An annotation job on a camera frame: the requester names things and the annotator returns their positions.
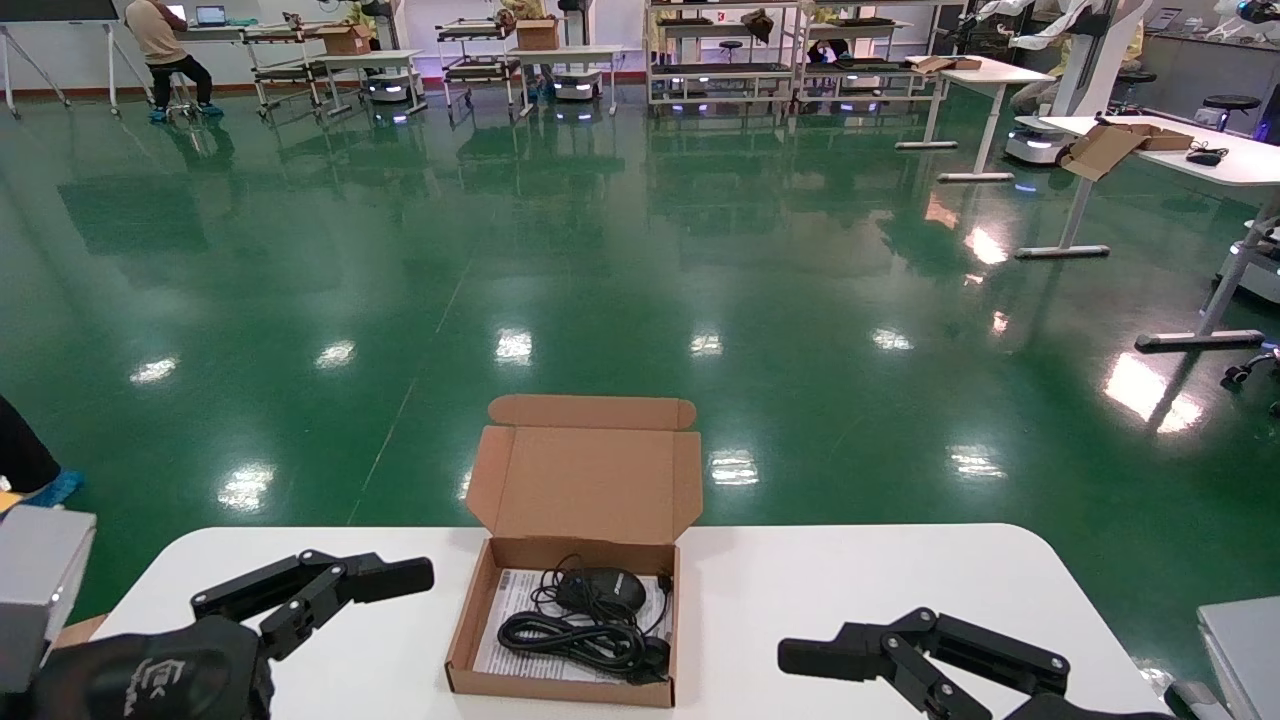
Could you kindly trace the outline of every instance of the wall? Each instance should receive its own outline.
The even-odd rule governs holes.
[[[197,0],[169,0],[172,4],[184,4],[188,17],[195,15]],[[227,6],[227,14],[233,18],[255,17],[260,22],[279,22],[280,13],[298,13],[307,20],[324,20],[329,17],[340,18],[346,13],[346,3],[329,0],[321,5],[317,0],[207,0],[209,4]],[[484,0],[403,0],[399,20],[402,44],[406,46],[425,50],[419,68],[428,76],[439,76],[439,61],[436,59],[435,26],[457,18],[476,18],[492,15],[494,5]],[[545,0],[554,14],[554,0]],[[123,13],[125,0],[116,0],[118,8]],[[709,10],[713,4],[703,5]],[[739,15],[745,10],[728,10],[730,15]],[[641,44],[644,36],[644,0],[595,0],[591,6],[594,20],[591,23],[593,41],[602,45],[622,45],[627,49],[623,68],[628,70],[643,70],[644,59]],[[897,32],[893,41],[893,55],[902,56],[919,53],[924,49],[928,36],[932,8],[882,8],[879,15],[914,23],[913,27]],[[14,38],[22,44],[32,58],[65,88],[101,88],[108,85],[106,73],[106,38],[100,26],[95,24],[28,24],[12,26]],[[774,47],[778,29],[774,29]],[[133,61],[134,67],[145,70],[142,56],[137,44],[123,26],[116,27],[116,38],[120,47]],[[714,47],[714,41],[707,41],[708,47]],[[253,82],[248,69],[248,58],[244,49],[229,44],[191,44],[192,55],[209,68],[218,85],[246,85]],[[296,55],[296,50],[283,47],[257,46],[261,61],[285,59]],[[40,76],[22,59],[10,59],[14,87],[19,90],[45,88],[46,85]],[[116,61],[116,85],[119,87],[136,86],[137,81],[123,63]]]

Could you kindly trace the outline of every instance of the black cable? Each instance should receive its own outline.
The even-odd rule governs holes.
[[[577,568],[570,568],[577,560]],[[580,555],[567,555],[554,568],[543,571],[541,584],[530,592],[534,611],[517,612],[498,628],[498,644],[517,652],[567,657],[588,667],[620,675],[632,684],[666,679],[671,648],[662,638],[649,635],[662,624],[671,605],[675,584],[671,575],[659,574],[662,611],[648,629],[641,630],[635,612],[621,602],[596,593],[563,593],[566,580],[576,573],[585,578],[588,568]],[[543,607],[558,605],[566,612],[550,615]],[[573,624],[568,618],[585,616],[591,624]]]

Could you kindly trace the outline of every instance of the monitor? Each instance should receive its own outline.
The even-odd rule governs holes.
[[[225,26],[227,8],[223,5],[198,5],[196,8],[196,24],[201,27]]]

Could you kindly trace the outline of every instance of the easel stand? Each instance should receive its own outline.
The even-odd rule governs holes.
[[[22,118],[22,115],[18,114],[18,106],[14,105],[13,102],[13,73],[9,70],[10,47],[13,47],[15,53],[18,53],[19,58],[27,60],[27,63],[32,68],[36,68],[36,72],[40,73],[40,77],[45,78],[45,82],[49,85],[49,87],[54,88],[54,92],[58,95],[58,99],[61,100],[64,106],[67,108],[72,106],[72,101],[67,99],[67,95],[63,92],[63,88],[58,87],[58,83],[54,82],[54,78],[49,77],[49,73],[46,73],[44,68],[37,65],[36,61],[31,59],[31,55],[28,55],[27,51],[22,49],[22,45],[18,45],[18,41],[14,40],[12,35],[9,35],[9,26],[0,26],[0,55],[4,56],[4,100],[9,105],[9,111],[13,113],[14,118]]]
[[[142,86],[142,91],[147,94],[147,105],[155,108],[156,99],[151,95],[151,86],[138,72],[138,68],[133,65],[129,56],[124,54],[124,49],[115,41],[115,23],[102,23],[102,32],[106,33],[106,87],[111,96],[111,114],[116,118],[120,117],[120,105],[115,101],[115,54],[120,54],[120,59],[124,64],[129,67],[133,77],[138,79],[138,85]]]

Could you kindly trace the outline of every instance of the open cardboard box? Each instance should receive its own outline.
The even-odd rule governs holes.
[[[489,405],[466,503],[484,542],[444,661],[456,693],[672,707],[681,585],[676,538],[703,511],[701,437],[686,400],[508,395]],[[503,568],[585,566],[671,574],[671,662],[664,683],[582,683],[475,670]]]
[[[982,68],[980,59],[965,55],[929,55],[911,64],[913,70],[924,76],[938,70],[977,70],[979,68]]]
[[[374,51],[374,33],[362,24],[335,24],[316,29],[326,55],[367,55]]]
[[[1134,150],[1187,150],[1192,140],[1189,135],[1144,123],[1097,124],[1068,149],[1061,165],[1097,182]]]

